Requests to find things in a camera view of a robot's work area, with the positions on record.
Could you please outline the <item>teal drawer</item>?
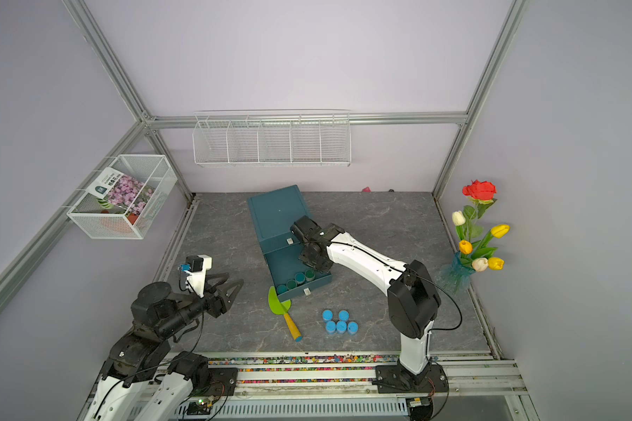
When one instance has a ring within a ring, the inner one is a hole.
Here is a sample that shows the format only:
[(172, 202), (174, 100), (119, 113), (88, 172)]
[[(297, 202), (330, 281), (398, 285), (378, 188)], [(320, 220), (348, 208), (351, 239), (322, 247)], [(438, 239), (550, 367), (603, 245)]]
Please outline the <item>teal drawer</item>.
[(280, 301), (308, 296), (333, 280), (331, 273), (318, 272), (300, 261), (303, 247), (298, 244), (265, 254)]

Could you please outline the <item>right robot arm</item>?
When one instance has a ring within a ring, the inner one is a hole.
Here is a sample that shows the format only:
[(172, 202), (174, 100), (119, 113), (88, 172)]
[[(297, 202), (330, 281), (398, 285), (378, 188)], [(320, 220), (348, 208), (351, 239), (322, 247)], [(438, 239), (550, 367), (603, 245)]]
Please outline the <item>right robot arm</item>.
[(442, 304), (437, 287), (420, 261), (405, 263), (363, 245), (340, 226), (325, 228), (301, 217), (291, 233), (303, 245), (300, 261), (318, 272), (344, 266), (384, 293), (391, 323), (400, 333), (400, 372), (419, 378), (429, 366), (429, 343)]

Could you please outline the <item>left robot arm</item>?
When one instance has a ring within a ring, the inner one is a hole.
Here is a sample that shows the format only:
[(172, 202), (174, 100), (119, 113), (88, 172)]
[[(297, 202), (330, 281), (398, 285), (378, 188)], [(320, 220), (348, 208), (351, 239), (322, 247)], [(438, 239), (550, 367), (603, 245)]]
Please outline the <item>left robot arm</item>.
[(243, 285), (223, 273), (205, 278), (201, 290), (190, 283), (188, 294), (173, 291), (167, 282), (142, 288), (131, 305), (133, 325), (111, 348), (85, 419), (127, 420), (160, 368), (166, 374), (138, 419), (170, 420), (193, 396), (203, 396), (206, 406), (223, 408), (235, 394), (236, 369), (212, 368), (207, 357), (194, 351), (172, 360), (167, 356), (172, 342), (191, 330), (204, 331), (206, 315), (227, 313)]

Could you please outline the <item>teal drawer cabinet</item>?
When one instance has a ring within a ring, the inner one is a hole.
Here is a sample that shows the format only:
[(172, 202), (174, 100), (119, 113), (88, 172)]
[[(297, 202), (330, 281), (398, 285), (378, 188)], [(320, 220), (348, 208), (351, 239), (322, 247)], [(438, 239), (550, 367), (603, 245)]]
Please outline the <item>teal drawer cabinet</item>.
[(312, 217), (298, 185), (251, 196), (248, 205), (263, 254), (298, 244), (291, 226), (301, 217)]

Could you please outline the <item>purple flower seed packet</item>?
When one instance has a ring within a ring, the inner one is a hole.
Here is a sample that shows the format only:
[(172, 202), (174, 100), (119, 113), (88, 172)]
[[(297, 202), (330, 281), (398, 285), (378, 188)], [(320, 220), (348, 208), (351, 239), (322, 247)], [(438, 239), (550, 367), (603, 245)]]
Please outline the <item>purple flower seed packet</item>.
[(154, 194), (154, 188), (115, 168), (105, 168), (86, 192), (96, 198), (106, 211), (140, 217)]

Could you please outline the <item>teal glass vase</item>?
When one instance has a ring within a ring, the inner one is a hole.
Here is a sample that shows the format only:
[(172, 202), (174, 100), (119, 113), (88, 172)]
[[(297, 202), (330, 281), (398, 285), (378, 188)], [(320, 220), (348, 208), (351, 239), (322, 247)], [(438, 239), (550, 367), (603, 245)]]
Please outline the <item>teal glass vase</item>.
[(474, 273), (475, 269), (470, 264), (463, 265), (461, 254), (456, 253), (451, 263), (443, 265), (439, 269), (435, 283), (447, 294), (456, 298), (468, 289), (470, 277)]

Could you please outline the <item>artificial flower bouquet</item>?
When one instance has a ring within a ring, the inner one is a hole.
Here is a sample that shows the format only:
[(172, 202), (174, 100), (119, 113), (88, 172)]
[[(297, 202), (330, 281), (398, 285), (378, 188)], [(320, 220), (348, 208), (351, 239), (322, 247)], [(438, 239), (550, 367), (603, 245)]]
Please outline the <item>artificial flower bouquet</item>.
[(496, 256), (498, 247), (491, 243), (507, 236), (511, 226), (500, 224), (486, 230), (480, 224), (486, 212), (496, 204), (497, 193), (497, 187), (492, 182), (473, 180), (462, 189), (462, 194), (470, 200), (470, 204), (451, 215), (458, 239), (453, 268), (464, 274), (505, 268), (505, 261)]

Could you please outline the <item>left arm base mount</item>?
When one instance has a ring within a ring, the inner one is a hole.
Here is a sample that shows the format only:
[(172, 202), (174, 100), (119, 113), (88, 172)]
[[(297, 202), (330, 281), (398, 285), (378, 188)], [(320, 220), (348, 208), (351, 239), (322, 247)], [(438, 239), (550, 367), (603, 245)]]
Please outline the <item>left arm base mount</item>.
[(214, 367), (209, 359), (193, 352), (181, 352), (170, 363), (161, 383), (161, 392), (185, 398), (196, 396), (233, 396), (237, 368)]

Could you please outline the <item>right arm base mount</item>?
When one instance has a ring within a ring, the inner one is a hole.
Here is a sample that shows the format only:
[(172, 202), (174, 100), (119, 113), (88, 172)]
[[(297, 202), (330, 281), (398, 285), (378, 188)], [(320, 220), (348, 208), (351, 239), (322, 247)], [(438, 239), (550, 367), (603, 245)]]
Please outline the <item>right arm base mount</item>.
[(443, 367), (429, 363), (419, 374), (413, 374), (400, 364), (376, 366), (371, 382), (380, 394), (423, 393), (433, 395), (449, 390), (449, 382)]

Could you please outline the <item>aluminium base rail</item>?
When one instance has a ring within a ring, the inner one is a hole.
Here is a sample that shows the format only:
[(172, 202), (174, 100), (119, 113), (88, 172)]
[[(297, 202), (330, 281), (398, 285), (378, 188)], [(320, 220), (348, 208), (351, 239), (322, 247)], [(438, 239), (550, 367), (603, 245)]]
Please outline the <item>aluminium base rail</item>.
[[(411, 419), (442, 420), (447, 403), (464, 396), (502, 396), (514, 420), (535, 420), (537, 412), (514, 361), (485, 354), (443, 354), (429, 363), (443, 367), (449, 390), (423, 393), (380, 394), (371, 382), (376, 366), (395, 366), (400, 354), (389, 352), (333, 353), (214, 353), (205, 356), (214, 367), (237, 368), (235, 394), (223, 408), (206, 406), (203, 396), (193, 396), (172, 419), (249, 419), (250, 417), (363, 417), (380, 412), (407, 414)], [(160, 368), (146, 394), (133, 408), (137, 415), (156, 392), (166, 374)]]

